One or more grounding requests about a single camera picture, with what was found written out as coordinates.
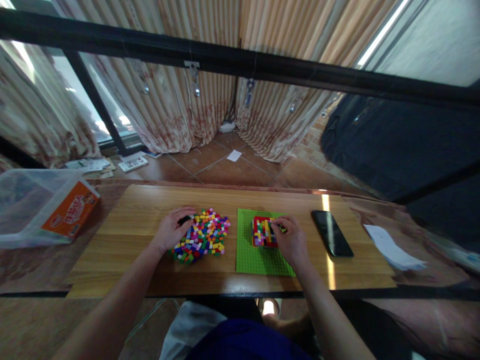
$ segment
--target pile of building blocks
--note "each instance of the pile of building blocks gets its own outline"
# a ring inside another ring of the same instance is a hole
[[[278,248],[277,238],[272,231],[274,217],[255,216],[251,221],[251,240],[254,248]]]
[[[186,232],[184,238],[170,250],[174,259],[181,264],[195,263],[204,255],[220,256],[225,253],[224,239],[231,225],[229,218],[222,218],[212,208],[201,215],[190,216],[195,222]]]

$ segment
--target hand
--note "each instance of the hand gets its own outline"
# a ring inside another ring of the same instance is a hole
[[[193,220],[188,220],[182,226],[179,226],[179,220],[196,213],[197,211],[191,206],[179,207],[173,210],[161,221],[158,231],[149,246],[160,250],[162,255],[168,249],[173,248],[194,224]]]
[[[285,233],[280,230],[279,225],[286,229]],[[280,216],[271,222],[271,228],[275,234],[280,253],[295,273],[311,265],[307,251],[307,234],[300,228],[296,218],[290,215]]]

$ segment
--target smartphone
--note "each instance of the smartphone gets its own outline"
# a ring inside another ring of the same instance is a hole
[[[350,248],[347,239],[345,239],[345,236],[342,234],[330,211],[314,210],[311,212],[311,216],[325,247],[332,256],[343,258],[354,257],[354,252]]]

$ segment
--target wooden table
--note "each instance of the wooden table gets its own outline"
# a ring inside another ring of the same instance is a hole
[[[66,279],[68,298],[104,296],[149,244],[160,221],[172,209],[191,205],[214,208],[232,226],[225,254],[205,256],[185,265],[164,256],[148,296],[238,294],[300,291],[294,277],[236,272],[237,209],[286,212],[307,233],[310,259],[331,290],[396,287],[393,270],[340,196],[211,188],[131,185],[91,240]],[[330,258],[311,218],[312,210],[329,210],[345,235],[354,258]]]

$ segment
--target green baseplate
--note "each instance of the green baseplate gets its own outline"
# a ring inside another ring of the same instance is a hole
[[[238,209],[236,271],[238,273],[295,277],[295,272],[277,248],[252,245],[252,220],[256,216],[278,218],[283,212]]]

